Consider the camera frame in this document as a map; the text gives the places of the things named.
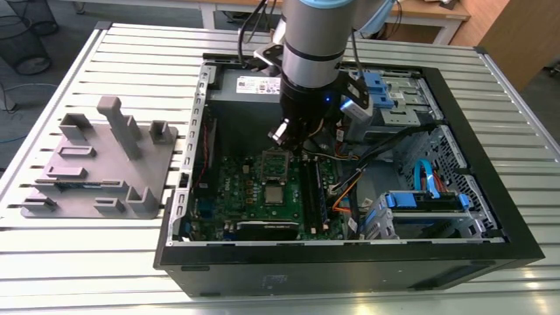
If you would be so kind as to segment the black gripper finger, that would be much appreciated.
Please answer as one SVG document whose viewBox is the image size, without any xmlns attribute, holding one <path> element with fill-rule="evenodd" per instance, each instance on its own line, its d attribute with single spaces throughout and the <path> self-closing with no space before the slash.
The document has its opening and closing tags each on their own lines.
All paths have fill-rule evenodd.
<svg viewBox="0 0 560 315">
<path fill-rule="evenodd" d="M 288 151 L 298 150 L 298 147 L 309 137 L 305 123 L 292 123 L 288 128 Z"/>
<path fill-rule="evenodd" d="M 284 150 L 292 149 L 292 125 L 288 118 L 284 118 L 280 122 L 280 125 L 270 130 L 268 133 L 269 139 L 273 141 L 274 145 Z"/>
</svg>

